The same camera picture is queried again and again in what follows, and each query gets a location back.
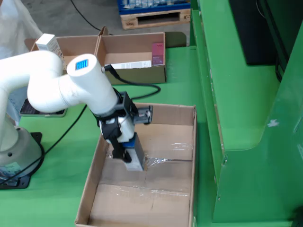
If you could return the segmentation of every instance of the white lab coat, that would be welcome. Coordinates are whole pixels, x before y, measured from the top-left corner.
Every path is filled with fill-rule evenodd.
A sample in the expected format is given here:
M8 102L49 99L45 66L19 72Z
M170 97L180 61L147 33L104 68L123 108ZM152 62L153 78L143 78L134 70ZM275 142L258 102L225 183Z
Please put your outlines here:
M0 5L0 59L28 52L24 40L39 38L41 35L42 32L21 0L3 0ZM26 97L27 87L17 89L9 95L7 113L17 122Z

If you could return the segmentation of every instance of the concrete floor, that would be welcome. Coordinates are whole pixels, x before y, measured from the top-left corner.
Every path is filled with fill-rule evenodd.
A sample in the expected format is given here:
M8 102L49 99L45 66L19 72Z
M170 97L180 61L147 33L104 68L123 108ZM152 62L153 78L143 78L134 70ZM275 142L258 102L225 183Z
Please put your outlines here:
M73 0L86 19L98 28L108 27L111 34L137 34L150 32L181 31L189 40L189 24L123 30L117 0ZM56 36L96 35L76 11L70 0L22 0L34 21L44 33Z

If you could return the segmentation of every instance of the blue light indicator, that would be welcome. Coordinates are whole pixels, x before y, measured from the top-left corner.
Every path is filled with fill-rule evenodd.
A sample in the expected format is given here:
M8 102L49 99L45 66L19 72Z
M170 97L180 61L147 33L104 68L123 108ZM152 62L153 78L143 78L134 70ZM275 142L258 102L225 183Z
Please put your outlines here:
M79 61L79 62L76 63L76 70L86 68L86 67L88 67L88 65L89 65L89 60L88 59L83 60L83 61Z

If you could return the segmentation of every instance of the pink box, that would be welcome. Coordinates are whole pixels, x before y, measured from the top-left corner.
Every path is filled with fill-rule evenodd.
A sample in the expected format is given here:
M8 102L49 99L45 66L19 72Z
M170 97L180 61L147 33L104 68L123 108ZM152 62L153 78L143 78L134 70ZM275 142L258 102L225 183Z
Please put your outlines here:
M164 45L163 43L152 44L152 65L163 65Z

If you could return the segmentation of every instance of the cable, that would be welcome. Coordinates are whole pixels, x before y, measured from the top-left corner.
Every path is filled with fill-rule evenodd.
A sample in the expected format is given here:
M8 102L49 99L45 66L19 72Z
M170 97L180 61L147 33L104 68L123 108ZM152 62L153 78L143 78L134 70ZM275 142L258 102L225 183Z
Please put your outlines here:
M82 114L84 113L86 107L87 107L87 105L85 105L83 107L81 113L79 114L79 116L77 117L77 119L73 122L73 124L71 124L71 126L65 131L65 133L41 157L37 158L34 162L32 162L31 164L29 164L27 167L25 167L23 170L21 170L17 174L15 174L15 175L11 176L10 178L6 179L5 181L1 182L0 185L5 184L6 182L8 182L11 179L15 178L16 176L20 175L21 173L23 173L24 171L26 171L28 168L30 168L33 164L35 164L37 161L39 161L40 159L44 158L44 156L47 155L63 139L63 137L72 129L72 127L77 123L77 121L81 118Z
M279 82L282 81L282 76L279 71L279 57L276 58L276 78L279 80Z
M261 16L262 16L263 18L266 19L266 17L261 13L261 11L260 11L260 9L259 9L258 0L256 0L256 6L257 6L257 9L258 9L258 11L259 11L259 14L261 14Z
M154 85L154 84L136 83L136 82L131 82L131 81L128 81L126 79L120 78L119 74L112 67L112 65L107 65L107 66L104 67L104 69L105 69L105 71L109 71L117 80L119 80L119 81L121 81L123 83L129 84L129 85L135 85L135 86L153 87L153 88L157 89L156 91L151 92L149 94L146 94L146 95L143 95L143 96L133 97L133 98L131 98L131 100L141 99L141 98L147 98L147 97L153 96L153 95L155 95L155 94L157 94L157 93L159 93L161 91L161 88L159 86L157 86L157 85Z
M82 13L77 9L77 7L75 6L75 3L71 0L71 3L72 3L72 5L75 7L75 9L77 10L77 12L81 15L81 17L83 17L83 19L90 25L90 26L92 26L94 29L96 29L96 30L98 30L98 31L101 31L101 29L99 29L99 28L97 28L97 27L95 27L95 26L93 26L83 15L82 15Z

